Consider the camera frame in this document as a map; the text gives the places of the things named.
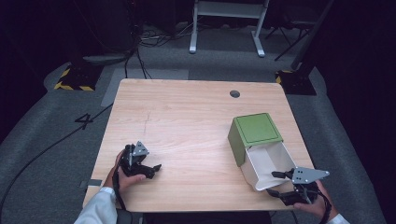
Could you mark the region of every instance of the sleeve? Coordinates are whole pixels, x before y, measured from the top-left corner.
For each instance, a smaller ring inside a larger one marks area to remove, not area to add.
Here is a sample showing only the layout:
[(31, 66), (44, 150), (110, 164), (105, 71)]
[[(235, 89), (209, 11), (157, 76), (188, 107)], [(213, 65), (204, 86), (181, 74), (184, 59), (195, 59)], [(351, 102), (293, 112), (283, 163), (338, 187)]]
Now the sleeve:
[(341, 216), (341, 214), (338, 214), (332, 220), (327, 222), (327, 224), (349, 224), (349, 222), (346, 219), (344, 219), (344, 217)]
[(80, 223), (116, 223), (116, 194), (114, 189), (103, 187), (82, 209), (75, 224)]

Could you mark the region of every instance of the person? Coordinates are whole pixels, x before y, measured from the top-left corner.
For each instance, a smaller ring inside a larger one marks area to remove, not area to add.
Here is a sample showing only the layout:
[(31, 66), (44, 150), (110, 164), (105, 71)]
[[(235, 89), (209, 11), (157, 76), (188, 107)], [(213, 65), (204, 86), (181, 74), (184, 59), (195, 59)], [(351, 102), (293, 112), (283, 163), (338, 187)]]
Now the person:
[[(83, 224), (83, 223), (117, 223), (117, 209), (116, 209), (116, 195), (113, 189), (113, 179), (112, 176), (114, 174), (115, 169), (117, 169), (117, 164), (120, 159), (122, 152), (117, 156), (115, 165), (111, 168), (110, 172), (107, 175), (106, 181), (99, 190), (85, 205), (85, 207), (81, 210), (75, 224)], [(139, 183), (146, 179), (144, 175), (133, 175), (126, 176), (126, 174), (119, 167), (119, 182), (120, 182), (120, 194), (122, 194), (125, 190), (131, 187), (134, 184)], [(318, 188), (320, 191), (329, 199), (332, 205), (332, 211), (329, 215), (328, 224), (349, 224), (342, 215), (337, 211), (334, 207), (332, 199), (330, 198), (329, 193), (323, 187), (323, 184), (317, 180)], [(295, 203), (295, 209), (311, 213), (318, 218), (322, 218), (325, 212), (324, 200), (322, 197), (318, 197), (314, 203), (306, 204), (306, 203)], [(236, 213), (227, 213), (222, 214), (226, 216), (232, 216), (232, 214)], [(262, 218), (270, 218), (267, 212), (257, 213), (258, 217)]]

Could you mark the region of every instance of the box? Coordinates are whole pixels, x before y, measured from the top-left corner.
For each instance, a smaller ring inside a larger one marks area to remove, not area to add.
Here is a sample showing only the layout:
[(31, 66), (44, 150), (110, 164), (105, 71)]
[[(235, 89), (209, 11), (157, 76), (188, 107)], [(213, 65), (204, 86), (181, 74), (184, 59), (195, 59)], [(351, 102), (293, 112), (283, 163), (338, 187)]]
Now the box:
[(271, 174), (273, 171), (289, 171), (296, 165), (268, 113), (233, 118), (228, 140), (236, 165), (255, 190), (269, 189), (289, 181)]

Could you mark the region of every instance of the gray carpet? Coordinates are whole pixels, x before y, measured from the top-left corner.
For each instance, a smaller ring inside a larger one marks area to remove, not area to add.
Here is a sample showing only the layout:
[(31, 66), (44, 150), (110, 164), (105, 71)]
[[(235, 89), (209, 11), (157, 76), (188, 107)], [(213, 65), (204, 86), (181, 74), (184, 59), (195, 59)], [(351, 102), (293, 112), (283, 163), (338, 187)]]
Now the gray carpet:
[[(169, 41), (161, 47), (140, 47), (145, 66), (156, 77), (159, 71), (177, 71), (174, 78), (275, 82), (274, 72), (290, 69), (300, 46), (279, 61), (274, 58), (287, 47), (280, 32), (264, 40), (265, 58), (255, 52), (248, 27), (239, 30), (207, 29), (198, 34), (197, 52), (189, 54), (190, 37)], [(297, 32), (286, 31), (289, 36)], [(104, 68), (96, 91), (54, 90), (67, 63), (44, 81), (48, 93), (20, 120), (0, 146), (0, 195), (18, 171), (44, 149), (79, 127), (75, 119), (92, 116), (111, 104), (123, 63)], [(137, 76), (139, 62), (128, 63)], [(339, 211), (351, 223), (386, 223), (370, 179), (326, 96), (326, 85), (317, 70), (310, 79), (317, 96), (288, 95), (311, 158), (318, 169), (331, 175), (323, 181)], [(80, 130), (35, 160), (17, 179), (3, 208), (3, 223), (73, 223), (85, 195), (79, 187), (90, 179), (111, 107), (85, 130)], [(310, 214), (296, 212), (299, 223), (318, 223)], [(276, 212), (273, 223), (295, 223), (291, 212)]]

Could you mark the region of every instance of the table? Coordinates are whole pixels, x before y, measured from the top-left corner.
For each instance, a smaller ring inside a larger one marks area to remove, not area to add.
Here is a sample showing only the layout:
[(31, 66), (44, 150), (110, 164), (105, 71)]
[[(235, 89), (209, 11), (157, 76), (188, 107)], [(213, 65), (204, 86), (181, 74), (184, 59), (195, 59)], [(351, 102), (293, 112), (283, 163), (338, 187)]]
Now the table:
[[(233, 98), (230, 91), (239, 91)], [(141, 141), (144, 165), (162, 164), (122, 198), (133, 212), (287, 210), (254, 191), (227, 139), (234, 117), (267, 112), (299, 166), (313, 168), (289, 103), (276, 83), (124, 79), (92, 172), (105, 180), (116, 155)], [(292, 189), (291, 184), (281, 186)], [(99, 190), (89, 186), (84, 205)]]
[(236, 17), (236, 18), (250, 18), (258, 19), (256, 31), (251, 31), (254, 45), (256, 46), (259, 57), (264, 57), (265, 52), (262, 48), (262, 42), (259, 39), (262, 23), (265, 18), (265, 13), (268, 8), (268, 0), (263, 4), (243, 4), (243, 3), (228, 3), (228, 2), (206, 2), (195, 0), (193, 26), (190, 42), (190, 53), (195, 53), (197, 48), (198, 36), (198, 16), (221, 16), (221, 17)]

